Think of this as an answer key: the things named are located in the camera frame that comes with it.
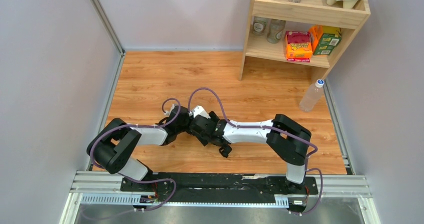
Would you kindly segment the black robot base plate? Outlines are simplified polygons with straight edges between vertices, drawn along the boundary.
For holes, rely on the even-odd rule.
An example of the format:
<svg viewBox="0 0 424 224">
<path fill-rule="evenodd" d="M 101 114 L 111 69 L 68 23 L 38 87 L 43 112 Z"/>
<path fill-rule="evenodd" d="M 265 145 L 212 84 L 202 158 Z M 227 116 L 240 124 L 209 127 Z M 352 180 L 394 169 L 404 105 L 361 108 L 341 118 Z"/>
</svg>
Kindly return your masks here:
<svg viewBox="0 0 424 224">
<path fill-rule="evenodd" d="M 300 187 L 290 187 L 285 176 L 228 173 L 178 173 L 154 172 L 149 180 L 170 178 L 172 183 L 150 184 L 132 183 L 127 179 L 121 182 L 121 191 L 153 192 L 160 201 L 165 200 L 175 189 L 172 202 L 203 203 L 272 203 L 276 194 L 289 195 L 319 193 L 314 177 L 306 177 Z"/>
</svg>

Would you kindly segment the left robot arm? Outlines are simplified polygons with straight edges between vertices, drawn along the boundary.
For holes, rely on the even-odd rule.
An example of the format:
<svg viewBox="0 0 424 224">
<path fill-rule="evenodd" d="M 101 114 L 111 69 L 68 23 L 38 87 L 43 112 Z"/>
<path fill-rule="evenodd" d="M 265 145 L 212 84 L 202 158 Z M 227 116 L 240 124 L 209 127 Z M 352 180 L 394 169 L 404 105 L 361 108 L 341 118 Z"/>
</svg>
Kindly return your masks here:
<svg viewBox="0 0 424 224">
<path fill-rule="evenodd" d="M 133 151 L 140 145 L 165 146 L 176 137 L 188 132 L 193 115 L 182 106 L 175 106 L 168 117 L 156 125 L 136 125 L 113 119 L 88 145 L 87 154 L 93 165 L 105 169 L 110 174 L 120 174 L 132 183 L 150 184 L 168 182 L 170 178 L 149 180 L 151 169 L 141 161 L 132 158 Z"/>
</svg>

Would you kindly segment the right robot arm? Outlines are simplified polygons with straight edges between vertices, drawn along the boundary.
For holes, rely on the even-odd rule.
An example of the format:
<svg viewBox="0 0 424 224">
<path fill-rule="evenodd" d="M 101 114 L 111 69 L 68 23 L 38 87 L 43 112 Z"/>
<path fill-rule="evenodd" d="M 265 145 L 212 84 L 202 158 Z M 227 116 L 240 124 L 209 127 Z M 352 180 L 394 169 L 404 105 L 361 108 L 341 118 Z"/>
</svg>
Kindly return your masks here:
<svg viewBox="0 0 424 224">
<path fill-rule="evenodd" d="M 218 146 L 220 154 L 225 158 L 232 151 L 231 144 L 267 144 L 286 162 L 286 184 L 294 188 L 304 183 L 307 150 L 311 145 L 312 134 L 283 114 L 262 122 L 236 122 L 220 119 L 211 111 L 208 117 L 196 115 L 191 120 L 188 132 L 202 145 Z"/>
</svg>

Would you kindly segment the black folding umbrella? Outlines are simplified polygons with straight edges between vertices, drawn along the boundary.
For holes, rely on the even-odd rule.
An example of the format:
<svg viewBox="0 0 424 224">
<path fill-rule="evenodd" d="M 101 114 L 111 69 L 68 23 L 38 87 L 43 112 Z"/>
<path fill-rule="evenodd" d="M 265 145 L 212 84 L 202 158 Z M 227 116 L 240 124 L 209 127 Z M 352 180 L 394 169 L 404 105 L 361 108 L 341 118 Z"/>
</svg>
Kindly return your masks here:
<svg viewBox="0 0 424 224">
<path fill-rule="evenodd" d="M 224 119 L 220 119 L 214 111 L 209 112 L 210 119 L 215 127 L 212 128 L 210 143 L 219 147 L 219 153 L 224 157 L 228 158 L 229 153 L 232 151 L 230 143 L 224 138 L 224 128 L 227 122 Z"/>
</svg>

